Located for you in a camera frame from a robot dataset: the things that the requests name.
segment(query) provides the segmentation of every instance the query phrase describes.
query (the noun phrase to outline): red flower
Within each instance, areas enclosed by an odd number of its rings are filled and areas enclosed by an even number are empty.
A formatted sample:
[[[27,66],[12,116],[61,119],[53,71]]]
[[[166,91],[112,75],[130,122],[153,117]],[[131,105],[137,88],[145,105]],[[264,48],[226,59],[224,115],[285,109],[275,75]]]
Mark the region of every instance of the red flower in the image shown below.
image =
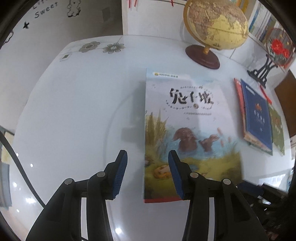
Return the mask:
[[[283,49],[283,55],[285,56],[285,58],[289,58],[290,57],[290,51],[288,49]]]
[[[279,55],[283,53],[283,50],[284,50],[283,43],[278,39],[274,39],[271,42],[271,49],[275,54]]]

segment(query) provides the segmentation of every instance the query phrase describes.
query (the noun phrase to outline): globe base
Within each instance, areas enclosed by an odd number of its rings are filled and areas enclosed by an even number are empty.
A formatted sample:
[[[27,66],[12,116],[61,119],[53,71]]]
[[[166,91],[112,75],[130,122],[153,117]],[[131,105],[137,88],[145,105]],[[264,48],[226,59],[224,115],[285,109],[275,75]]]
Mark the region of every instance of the globe base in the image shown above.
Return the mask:
[[[219,69],[220,62],[218,57],[212,51],[205,54],[204,49],[200,45],[190,45],[185,49],[185,52],[194,62],[209,69]]]

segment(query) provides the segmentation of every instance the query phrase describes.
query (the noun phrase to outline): map on globe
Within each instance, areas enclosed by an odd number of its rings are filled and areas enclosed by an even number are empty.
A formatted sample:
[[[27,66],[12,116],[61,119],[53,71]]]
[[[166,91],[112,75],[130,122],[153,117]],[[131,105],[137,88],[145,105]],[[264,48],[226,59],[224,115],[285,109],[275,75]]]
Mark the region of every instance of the map on globe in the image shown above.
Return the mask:
[[[190,1],[187,21],[201,43],[215,49],[234,49],[248,37],[248,21],[229,1]]]

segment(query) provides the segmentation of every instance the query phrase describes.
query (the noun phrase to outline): white table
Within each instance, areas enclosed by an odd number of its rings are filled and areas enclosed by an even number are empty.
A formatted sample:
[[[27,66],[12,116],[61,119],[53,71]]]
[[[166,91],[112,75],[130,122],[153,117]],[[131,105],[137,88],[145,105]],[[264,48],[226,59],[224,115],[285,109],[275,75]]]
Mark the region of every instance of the white table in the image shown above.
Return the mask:
[[[101,44],[86,53],[78,51],[91,41]],[[103,53],[103,47],[116,42],[123,43],[125,48],[119,53]],[[258,84],[240,64],[219,55],[220,69],[209,70],[186,55],[187,46],[184,42],[156,37],[98,37],[73,42],[55,58],[29,97],[13,143],[25,172],[45,203],[66,178],[88,179],[114,161],[120,149],[125,149],[128,166],[120,194],[107,202],[114,239],[181,240],[188,201],[143,203],[146,68],[191,76],[203,72],[219,80],[231,109],[233,128],[241,139],[241,114],[233,78],[243,78],[260,93]],[[60,61],[65,53],[71,55]],[[273,156],[269,156],[242,141],[243,174],[254,183],[279,174],[286,174],[287,180],[292,165],[281,106],[273,90],[267,89],[266,93],[282,117],[286,155],[282,157],[274,150]],[[10,211],[29,230],[42,207],[25,201],[33,196],[14,165],[10,182],[18,185],[14,188],[11,184]],[[85,205],[83,200],[83,237],[87,237]],[[122,233],[117,234],[115,228],[121,228]]]

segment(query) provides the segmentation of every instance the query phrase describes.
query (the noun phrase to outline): red bookmark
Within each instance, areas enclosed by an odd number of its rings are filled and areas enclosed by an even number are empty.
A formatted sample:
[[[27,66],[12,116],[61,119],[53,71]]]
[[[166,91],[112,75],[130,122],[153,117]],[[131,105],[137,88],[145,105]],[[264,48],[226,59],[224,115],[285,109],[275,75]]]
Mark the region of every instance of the red bookmark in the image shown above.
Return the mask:
[[[259,87],[260,87],[260,90],[261,90],[262,94],[265,96],[267,102],[268,102],[269,104],[272,104],[271,99],[268,98],[268,96],[266,95],[266,93],[265,93],[265,91],[264,91],[264,89],[263,89],[263,87],[262,87],[261,84],[259,84]]]

